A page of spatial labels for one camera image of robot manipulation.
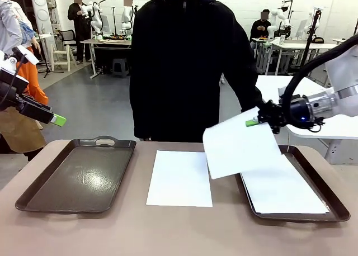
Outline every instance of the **hand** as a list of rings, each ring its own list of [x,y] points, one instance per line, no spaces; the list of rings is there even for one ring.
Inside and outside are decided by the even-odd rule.
[[[39,42],[36,41],[35,37],[31,39],[31,43],[34,45],[34,47],[41,53],[41,46]]]

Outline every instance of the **tray rim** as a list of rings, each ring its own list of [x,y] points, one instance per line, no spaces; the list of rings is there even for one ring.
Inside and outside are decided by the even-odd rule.
[[[96,141],[97,140],[103,140],[103,139],[109,139],[114,141],[114,145],[109,145],[109,144],[100,144],[97,145]],[[30,209],[27,208],[27,205],[29,204],[29,202],[31,201],[31,199],[36,195],[31,193],[35,187],[37,187],[37,184],[43,179],[43,177],[47,174],[46,171],[48,172],[52,166],[52,164],[56,164],[57,159],[59,159],[60,163],[59,165],[56,167],[56,169],[62,164],[62,162],[64,162],[64,160],[68,157],[68,155],[77,147],[106,147],[106,148],[129,148],[130,149],[130,155],[128,157],[128,161],[125,164],[125,168],[124,168],[124,173],[122,175],[122,177],[120,178],[117,186],[116,186],[116,190],[112,196],[112,199],[109,203],[109,206],[106,207],[104,210],[96,210],[96,211],[92,211],[92,210],[58,210],[58,211],[53,211],[53,210],[36,210],[36,209]],[[51,161],[51,163],[39,174],[39,176],[27,187],[27,189],[22,193],[22,195],[17,199],[17,201],[15,202],[15,208],[17,208],[20,211],[27,211],[27,212],[36,212],[36,213],[46,213],[46,214],[101,214],[104,213],[106,211],[108,211],[110,208],[112,208],[115,197],[118,193],[119,187],[122,183],[122,180],[126,174],[129,162],[133,156],[133,152],[134,149],[136,147],[136,141],[134,140],[118,140],[114,137],[111,136],[99,136],[96,137],[94,139],[73,139],[71,140],[60,152],[59,154]],[[40,188],[42,188],[42,186],[46,183],[46,181],[51,177],[51,175],[43,182],[43,184],[40,186]],[[28,201],[25,201],[27,195],[32,195]]]
[[[236,179],[237,182],[241,182],[241,185],[243,186],[244,190],[245,190],[245,193],[246,193],[246,197],[247,197],[247,200],[249,202],[249,205],[250,205],[250,208],[251,208],[251,211],[252,213],[260,218],[260,219],[263,219],[263,220],[275,220],[275,221],[286,221],[286,222],[344,222],[344,221],[349,221],[349,219],[351,218],[351,214],[349,212],[349,210],[346,208],[346,206],[342,203],[342,201],[337,197],[337,195],[333,192],[333,190],[330,188],[330,186],[324,181],[324,179],[321,177],[321,175],[319,175],[319,173],[316,171],[316,169],[311,165],[311,163],[306,159],[306,157],[301,153],[301,151],[296,147],[296,146],[287,146],[287,145],[279,145],[281,151],[282,150],[287,150],[289,154],[292,154],[294,156],[294,152],[297,153],[301,158],[300,160],[304,161],[304,163],[308,164],[310,168],[312,168],[312,170],[315,172],[315,174],[317,174],[317,176],[321,179],[322,181],[322,184],[324,186],[326,186],[329,191],[330,191],[330,194],[335,197],[338,201],[339,201],[339,205],[344,208],[344,210],[348,213],[348,216],[345,217],[345,218],[337,218],[335,220],[332,220],[332,219],[310,219],[310,218],[307,218],[307,219],[302,219],[302,218],[285,218],[284,215],[287,215],[285,213],[282,213],[282,214],[269,214],[269,215],[277,215],[278,217],[268,217],[267,215],[268,214],[262,214],[262,213],[258,213],[256,212],[255,210],[255,207],[253,206],[253,203],[251,201],[251,198],[250,198],[250,194],[248,192],[248,189],[245,185],[245,181],[241,175],[241,173],[238,174],[238,176],[240,177],[240,180],[239,179]],[[326,198],[327,197],[319,190],[319,193],[320,193],[320,197],[321,198]]]

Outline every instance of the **tray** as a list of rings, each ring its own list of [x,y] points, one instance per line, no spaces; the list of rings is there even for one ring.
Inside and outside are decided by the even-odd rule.
[[[135,145],[110,136],[70,141],[16,201],[16,208],[56,214],[107,211]]]
[[[245,186],[241,174],[237,175],[237,182],[243,187],[253,214],[261,219],[281,220],[292,222],[339,222],[347,221],[351,215],[338,199],[335,193],[320,177],[313,166],[306,160],[300,150],[294,146],[280,146],[282,154],[285,154],[293,166],[298,170],[312,190],[317,194],[319,199],[325,204],[329,212],[326,214],[261,214],[255,211],[250,195]]]

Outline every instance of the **white tower speaker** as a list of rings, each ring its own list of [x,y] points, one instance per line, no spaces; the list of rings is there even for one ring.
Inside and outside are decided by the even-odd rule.
[[[46,0],[32,0],[32,6],[34,8],[35,18],[39,34],[53,34],[51,19],[49,15],[49,9]],[[56,47],[55,39],[48,37],[41,40],[46,61],[50,61],[51,45]]]

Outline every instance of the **orange pants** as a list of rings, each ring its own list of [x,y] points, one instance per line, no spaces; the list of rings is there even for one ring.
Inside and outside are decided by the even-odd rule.
[[[47,105],[49,103],[49,98],[47,98],[45,92],[40,88],[36,66],[30,62],[22,64],[18,74],[29,81],[29,85],[27,86],[25,93],[29,94],[36,101]]]

